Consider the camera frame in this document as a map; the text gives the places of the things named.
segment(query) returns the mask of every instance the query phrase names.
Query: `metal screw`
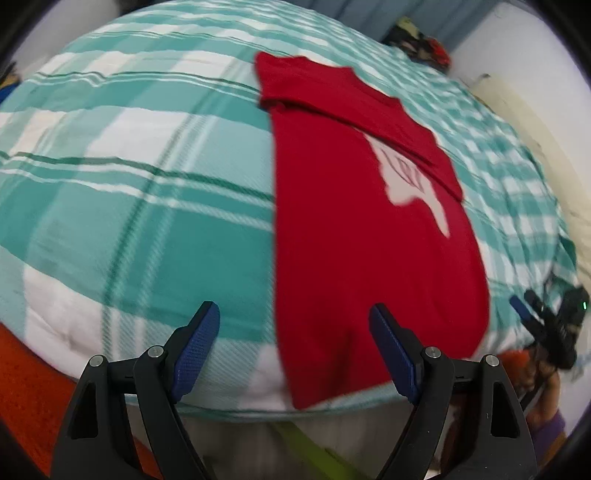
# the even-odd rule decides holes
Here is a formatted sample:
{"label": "metal screw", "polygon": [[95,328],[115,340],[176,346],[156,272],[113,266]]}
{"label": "metal screw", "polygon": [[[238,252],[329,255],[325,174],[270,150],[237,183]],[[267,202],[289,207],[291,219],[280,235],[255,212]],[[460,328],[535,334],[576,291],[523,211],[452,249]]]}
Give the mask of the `metal screw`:
{"label": "metal screw", "polygon": [[431,358],[439,358],[441,356],[441,350],[436,346],[428,346],[425,348],[425,353]]}
{"label": "metal screw", "polygon": [[88,363],[91,367],[98,367],[102,362],[103,362],[102,355],[95,355],[90,360],[88,360]]}
{"label": "metal screw", "polygon": [[498,367],[498,365],[500,363],[499,359],[497,357],[495,357],[494,355],[487,355],[486,357],[484,357],[484,360],[491,367]]}
{"label": "metal screw", "polygon": [[163,353],[164,353],[164,348],[162,348],[160,345],[154,345],[148,349],[148,356],[150,356],[152,358],[158,358]]}

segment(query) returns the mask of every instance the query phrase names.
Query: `blue curtain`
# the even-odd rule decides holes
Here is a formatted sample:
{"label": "blue curtain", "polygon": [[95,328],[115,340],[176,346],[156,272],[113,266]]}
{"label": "blue curtain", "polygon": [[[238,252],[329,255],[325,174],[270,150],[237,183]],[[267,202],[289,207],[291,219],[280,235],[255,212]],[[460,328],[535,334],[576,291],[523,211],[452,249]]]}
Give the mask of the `blue curtain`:
{"label": "blue curtain", "polygon": [[448,51],[480,23],[500,0],[290,0],[381,40],[400,17],[410,17]]}

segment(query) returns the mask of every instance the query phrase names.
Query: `white graphic print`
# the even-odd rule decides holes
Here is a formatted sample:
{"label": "white graphic print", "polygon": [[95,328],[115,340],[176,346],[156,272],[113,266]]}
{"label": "white graphic print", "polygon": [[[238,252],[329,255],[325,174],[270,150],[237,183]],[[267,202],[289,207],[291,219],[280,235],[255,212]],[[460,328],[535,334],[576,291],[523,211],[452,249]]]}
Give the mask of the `white graphic print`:
{"label": "white graphic print", "polygon": [[442,234],[449,238],[445,210],[435,195],[431,181],[404,155],[380,140],[364,134],[379,160],[379,170],[386,182],[386,194],[394,205],[406,205],[415,198],[424,201]]}

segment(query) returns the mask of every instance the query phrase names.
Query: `white wall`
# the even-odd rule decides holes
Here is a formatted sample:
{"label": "white wall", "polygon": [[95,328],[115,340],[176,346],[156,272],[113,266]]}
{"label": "white wall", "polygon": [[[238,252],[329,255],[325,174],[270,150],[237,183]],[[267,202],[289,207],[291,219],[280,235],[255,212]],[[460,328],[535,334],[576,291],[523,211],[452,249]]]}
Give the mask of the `white wall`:
{"label": "white wall", "polygon": [[31,76],[69,42],[118,16],[113,0],[60,0],[13,55],[19,72]]}
{"label": "white wall", "polygon": [[471,86],[495,74],[552,132],[591,196],[591,89],[560,40],[535,15],[501,3],[452,52],[450,75]]}

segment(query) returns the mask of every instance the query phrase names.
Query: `teal and white checkered fabric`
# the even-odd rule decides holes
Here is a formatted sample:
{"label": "teal and white checkered fabric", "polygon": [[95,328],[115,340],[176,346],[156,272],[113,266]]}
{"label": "teal and white checkered fabric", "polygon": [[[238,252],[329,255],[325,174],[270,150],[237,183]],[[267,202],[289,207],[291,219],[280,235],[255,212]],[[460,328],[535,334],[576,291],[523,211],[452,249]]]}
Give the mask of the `teal and white checkered fabric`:
{"label": "teal and white checkered fabric", "polygon": [[[556,198],[513,129],[402,52],[266,0],[177,0],[119,18],[2,104],[2,322],[77,376],[94,353],[129,358],[164,343],[213,300],[219,339],[180,411],[296,415],[275,344],[273,137],[257,107],[259,50],[351,65],[433,130],[488,276],[477,356],[525,345],[509,296],[541,294],[553,277],[557,299],[576,278]],[[383,385],[315,410],[396,395]]]}

